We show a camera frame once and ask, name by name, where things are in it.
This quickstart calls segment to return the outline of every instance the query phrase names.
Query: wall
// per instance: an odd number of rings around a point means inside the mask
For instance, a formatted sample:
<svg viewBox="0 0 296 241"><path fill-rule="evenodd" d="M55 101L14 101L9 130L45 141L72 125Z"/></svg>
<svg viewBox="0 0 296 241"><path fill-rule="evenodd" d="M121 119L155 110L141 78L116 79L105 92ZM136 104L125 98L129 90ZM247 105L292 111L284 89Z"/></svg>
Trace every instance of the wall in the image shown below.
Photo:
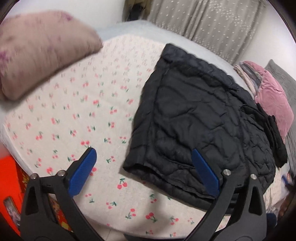
<svg viewBox="0 0 296 241"><path fill-rule="evenodd" d="M8 16L60 9L98 29L122 22L123 6L124 0L20 0Z"/></svg>
<svg viewBox="0 0 296 241"><path fill-rule="evenodd" d="M255 36L240 61L251 60L265 67L270 59L296 80L296 43L270 3Z"/></svg>

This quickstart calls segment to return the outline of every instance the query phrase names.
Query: pink pillow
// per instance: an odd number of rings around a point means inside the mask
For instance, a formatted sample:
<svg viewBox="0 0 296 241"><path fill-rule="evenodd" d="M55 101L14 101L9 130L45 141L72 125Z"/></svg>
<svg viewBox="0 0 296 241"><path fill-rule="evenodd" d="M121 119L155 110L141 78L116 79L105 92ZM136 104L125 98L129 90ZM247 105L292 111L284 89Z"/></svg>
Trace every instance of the pink pillow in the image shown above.
<svg viewBox="0 0 296 241"><path fill-rule="evenodd" d="M285 137L294 120L293 111L288 103L287 96L277 80L260 65L251 61L244 61L254 68L262 76L261 85L255 96L255 102L259 103L268 115L274 115L279 132L285 142Z"/></svg>
<svg viewBox="0 0 296 241"><path fill-rule="evenodd" d="M101 48L95 30L65 12L5 19L0 25L0 98L16 100L61 68Z"/></svg>

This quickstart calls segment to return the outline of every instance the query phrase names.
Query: blue gripper pad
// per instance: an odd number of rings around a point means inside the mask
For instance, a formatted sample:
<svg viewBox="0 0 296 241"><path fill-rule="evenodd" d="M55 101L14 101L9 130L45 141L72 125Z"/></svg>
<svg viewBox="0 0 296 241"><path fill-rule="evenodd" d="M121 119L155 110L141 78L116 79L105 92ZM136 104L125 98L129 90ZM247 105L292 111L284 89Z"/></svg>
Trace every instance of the blue gripper pad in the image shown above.
<svg viewBox="0 0 296 241"><path fill-rule="evenodd" d="M220 194L220 186L219 179L213 170L196 149L192 151L191 160L208 194L217 198Z"/></svg>
<svg viewBox="0 0 296 241"><path fill-rule="evenodd" d="M71 197L78 195L96 163L96 150L88 148L78 161L68 168L71 175L68 180L68 193Z"/></svg>

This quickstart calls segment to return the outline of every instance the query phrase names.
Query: metal screw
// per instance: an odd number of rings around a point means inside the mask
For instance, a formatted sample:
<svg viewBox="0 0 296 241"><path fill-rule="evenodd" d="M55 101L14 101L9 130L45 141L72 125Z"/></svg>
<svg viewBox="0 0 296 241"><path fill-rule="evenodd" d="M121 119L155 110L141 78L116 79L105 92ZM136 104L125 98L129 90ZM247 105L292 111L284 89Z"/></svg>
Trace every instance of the metal screw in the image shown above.
<svg viewBox="0 0 296 241"><path fill-rule="evenodd" d="M231 171L228 170L228 169L224 169L223 170L223 174L226 175L226 176L230 176L231 175Z"/></svg>
<svg viewBox="0 0 296 241"><path fill-rule="evenodd" d="M65 170L59 170L59 171L57 172L57 175L58 175L59 177L63 177L65 174L66 174L66 171L65 171Z"/></svg>
<svg viewBox="0 0 296 241"><path fill-rule="evenodd" d="M36 179L37 177L39 177L37 173L33 173L33 174L30 176L31 179Z"/></svg>
<svg viewBox="0 0 296 241"><path fill-rule="evenodd" d="M251 174L251 178L252 178L253 180L256 180L256 179L257 179L257 176L256 176L254 173L252 173L252 174Z"/></svg>

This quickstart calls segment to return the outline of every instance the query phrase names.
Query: phone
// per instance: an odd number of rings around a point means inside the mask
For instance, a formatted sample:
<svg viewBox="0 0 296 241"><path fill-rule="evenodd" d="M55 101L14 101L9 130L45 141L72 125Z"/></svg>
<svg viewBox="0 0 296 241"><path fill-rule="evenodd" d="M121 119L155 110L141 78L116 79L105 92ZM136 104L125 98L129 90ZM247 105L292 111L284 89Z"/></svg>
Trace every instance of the phone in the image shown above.
<svg viewBox="0 0 296 241"><path fill-rule="evenodd" d="M6 210L11 217L14 224L17 226L18 230L20 229L20 213L15 207L15 204L13 203L12 198L9 196L3 201L4 206L6 207Z"/></svg>

